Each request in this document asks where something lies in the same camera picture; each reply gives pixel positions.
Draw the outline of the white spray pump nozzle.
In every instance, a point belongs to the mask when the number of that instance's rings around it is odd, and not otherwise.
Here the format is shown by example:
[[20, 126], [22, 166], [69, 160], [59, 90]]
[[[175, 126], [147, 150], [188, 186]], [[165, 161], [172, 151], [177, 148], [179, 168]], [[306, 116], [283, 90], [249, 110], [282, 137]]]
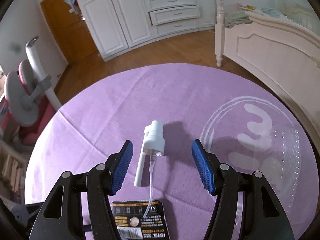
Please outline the white spray pump nozzle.
[[149, 182], [150, 182], [150, 196], [149, 202], [144, 212], [143, 219], [145, 219], [151, 209], [153, 200], [153, 169], [156, 163], [156, 158], [164, 155], [165, 139], [163, 135], [163, 124], [160, 121], [153, 120], [150, 125], [144, 128], [144, 137], [140, 155], [138, 159], [136, 175], [133, 185], [140, 187], [142, 183], [143, 169], [146, 156], [149, 156]]

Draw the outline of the clear plastic lid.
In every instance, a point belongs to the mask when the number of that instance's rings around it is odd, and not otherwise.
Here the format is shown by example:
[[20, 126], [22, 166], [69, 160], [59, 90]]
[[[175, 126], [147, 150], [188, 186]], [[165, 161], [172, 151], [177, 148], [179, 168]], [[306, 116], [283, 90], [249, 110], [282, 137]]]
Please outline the clear plastic lid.
[[286, 111], [256, 96], [238, 96], [207, 120], [200, 141], [236, 170], [260, 171], [289, 215], [300, 173], [300, 138]]

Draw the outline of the orange wooden door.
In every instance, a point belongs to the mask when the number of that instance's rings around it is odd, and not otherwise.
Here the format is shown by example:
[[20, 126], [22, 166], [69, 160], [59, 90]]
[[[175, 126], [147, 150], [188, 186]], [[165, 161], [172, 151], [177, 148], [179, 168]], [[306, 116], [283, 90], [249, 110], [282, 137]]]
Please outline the orange wooden door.
[[43, 0], [42, 12], [50, 31], [68, 64], [74, 64], [98, 51], [81, 10], [71, 13], [64, 0]]

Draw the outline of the bookshelf with books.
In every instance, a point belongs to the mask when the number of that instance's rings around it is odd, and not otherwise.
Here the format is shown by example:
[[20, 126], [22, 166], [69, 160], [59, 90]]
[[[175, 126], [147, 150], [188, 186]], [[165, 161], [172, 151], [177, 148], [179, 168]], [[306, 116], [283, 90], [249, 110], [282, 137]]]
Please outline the bookshelf with books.
[[1, 196], [22, 204], [24, 202], [27, 160], [1, 139]]

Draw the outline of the white bed frame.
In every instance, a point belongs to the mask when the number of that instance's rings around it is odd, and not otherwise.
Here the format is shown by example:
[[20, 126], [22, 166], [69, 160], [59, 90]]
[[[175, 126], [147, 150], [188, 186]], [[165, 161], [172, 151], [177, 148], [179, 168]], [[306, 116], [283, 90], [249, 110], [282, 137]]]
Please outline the white bed frame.
[[223, 0], [216, 0], [216, 65], [226, 56], [278, 96], [293, 101], [303, 118], [319, 133], [319, 36], [286, 18], [242, 11], [248, 23], [227, 27]]

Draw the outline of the black battery package card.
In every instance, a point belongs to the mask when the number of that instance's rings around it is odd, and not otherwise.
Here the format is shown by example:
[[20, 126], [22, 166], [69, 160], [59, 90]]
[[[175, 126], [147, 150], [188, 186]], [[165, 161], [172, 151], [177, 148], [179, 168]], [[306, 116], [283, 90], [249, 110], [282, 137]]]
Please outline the black battery package card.
[[153, 200], [146, 217], [148, 201], [112, 202], [112, 212], [121, 239], [170, 239], [163, 204]]

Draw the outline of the pink grey desk chair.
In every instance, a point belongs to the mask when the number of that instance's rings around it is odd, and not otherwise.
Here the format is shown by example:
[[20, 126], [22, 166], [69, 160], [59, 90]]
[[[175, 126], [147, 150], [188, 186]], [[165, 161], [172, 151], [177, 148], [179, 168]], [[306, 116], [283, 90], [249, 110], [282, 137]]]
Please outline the pink grey desk chair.
[[37, 53], [38, 38], [26, 43], [18, 70], [1, 77], [1, 139], [20, 151], [31, 151], [62, 106]]

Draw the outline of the white wardrobe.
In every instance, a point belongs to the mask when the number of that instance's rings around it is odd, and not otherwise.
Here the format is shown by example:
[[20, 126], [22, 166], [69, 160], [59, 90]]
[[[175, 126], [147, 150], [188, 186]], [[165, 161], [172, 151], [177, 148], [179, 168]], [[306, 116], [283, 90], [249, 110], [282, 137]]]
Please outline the white wardrobe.
[[215, 0], [77, 0], [104, 61], [135, 48], [213, 29]]

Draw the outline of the blue blanket on bed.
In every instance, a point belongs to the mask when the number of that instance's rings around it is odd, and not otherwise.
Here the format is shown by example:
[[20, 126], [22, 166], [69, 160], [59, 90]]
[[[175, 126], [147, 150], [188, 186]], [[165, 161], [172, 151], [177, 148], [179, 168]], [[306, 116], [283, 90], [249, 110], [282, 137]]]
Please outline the blue blanket on bed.
[[274, 8], [270, 8], [270, 7], [264, 7], [264, 8], [259, 8], [259, 9], [254, 9], [253, 10], [255, 13], [262, 15], [262, 16], [270, 16], [273, 18], [280, 18], [280, 19], [284, 19], [287, 20], [287, 16], [284, 15], [282, 12], [280, 12], [277, 9]]

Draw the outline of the green cloth on bed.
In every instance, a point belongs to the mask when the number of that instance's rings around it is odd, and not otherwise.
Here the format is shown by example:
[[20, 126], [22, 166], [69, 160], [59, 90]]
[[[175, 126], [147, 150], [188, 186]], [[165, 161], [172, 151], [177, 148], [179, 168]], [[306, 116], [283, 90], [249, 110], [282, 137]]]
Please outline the green cloth on bed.
[[236, 25], [251, 24], [252, 22], [245, 11], [237, 11], [227, 16], [225, 26], [232, 28]]

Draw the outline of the purple tablecloth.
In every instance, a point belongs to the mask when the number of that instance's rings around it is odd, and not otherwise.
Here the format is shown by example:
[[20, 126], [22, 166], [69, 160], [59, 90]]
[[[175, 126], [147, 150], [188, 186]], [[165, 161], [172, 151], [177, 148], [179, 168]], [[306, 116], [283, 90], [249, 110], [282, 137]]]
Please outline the purple tablecloth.
[[259, 85], [223, 70], [192, 64], [162, 64], [107, 77], [65, 103], [37, 140], [25, 179], [25, 202], [43, 202], [64, 171], [87, 172], [118, 152], [126, 140], [133, 157], [114, 201], [147, 200], [149, 156], [142, 183], [133, 185], [144, 128], [163, 124], [164, 155], [153, 169], [153, 198], [164, 206], [171, 239], [203, 239], [215, 197], [204, 189], [191, 155], [193, 140], [224, 103], [256, 96], [287, 112], [300, 138], [300, 173], [288, 216], [295, 239], [311, 224], [318, 200], [315, 155], [304, 129], [275, 96]]

